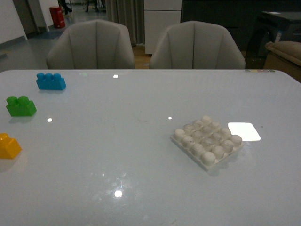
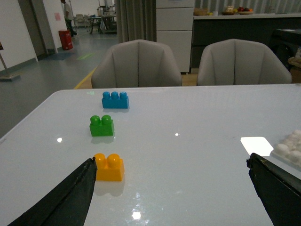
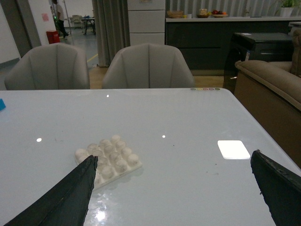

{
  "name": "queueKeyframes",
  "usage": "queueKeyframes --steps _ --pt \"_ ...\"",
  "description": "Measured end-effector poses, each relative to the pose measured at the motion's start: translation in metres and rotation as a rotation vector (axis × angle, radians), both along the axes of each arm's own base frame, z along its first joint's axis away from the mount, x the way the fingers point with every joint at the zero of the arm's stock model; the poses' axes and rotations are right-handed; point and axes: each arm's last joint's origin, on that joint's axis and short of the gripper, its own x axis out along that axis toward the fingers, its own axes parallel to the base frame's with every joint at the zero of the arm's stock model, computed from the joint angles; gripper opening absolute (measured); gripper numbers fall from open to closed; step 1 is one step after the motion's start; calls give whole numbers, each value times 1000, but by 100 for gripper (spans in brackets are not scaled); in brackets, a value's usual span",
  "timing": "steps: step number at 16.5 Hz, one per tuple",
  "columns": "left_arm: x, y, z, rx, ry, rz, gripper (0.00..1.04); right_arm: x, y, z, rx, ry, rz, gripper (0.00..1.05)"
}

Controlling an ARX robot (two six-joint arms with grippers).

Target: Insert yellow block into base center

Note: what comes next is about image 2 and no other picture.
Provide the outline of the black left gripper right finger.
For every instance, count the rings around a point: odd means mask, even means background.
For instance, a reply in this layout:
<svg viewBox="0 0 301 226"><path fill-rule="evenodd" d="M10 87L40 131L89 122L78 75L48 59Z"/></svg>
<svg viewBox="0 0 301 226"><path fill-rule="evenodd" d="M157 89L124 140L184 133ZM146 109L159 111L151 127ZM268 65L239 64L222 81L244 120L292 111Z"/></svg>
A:
<svg viewBox="0 0 301 226"><path fill-rule="evenodd" d="M249 177L275 226L301 224L301 180L252 153L246 160Z"/></svg>

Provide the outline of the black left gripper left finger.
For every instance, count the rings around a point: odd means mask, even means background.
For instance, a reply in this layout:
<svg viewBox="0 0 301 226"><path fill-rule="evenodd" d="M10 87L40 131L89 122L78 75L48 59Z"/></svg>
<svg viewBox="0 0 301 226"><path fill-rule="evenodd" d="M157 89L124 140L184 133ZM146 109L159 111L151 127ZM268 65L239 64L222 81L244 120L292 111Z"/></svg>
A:
<svg viewBox="0 0 301 226"><path fill-rule="evenodd" d="M96 161L89 158L11 226L82 226L92 200Z"/></svg>

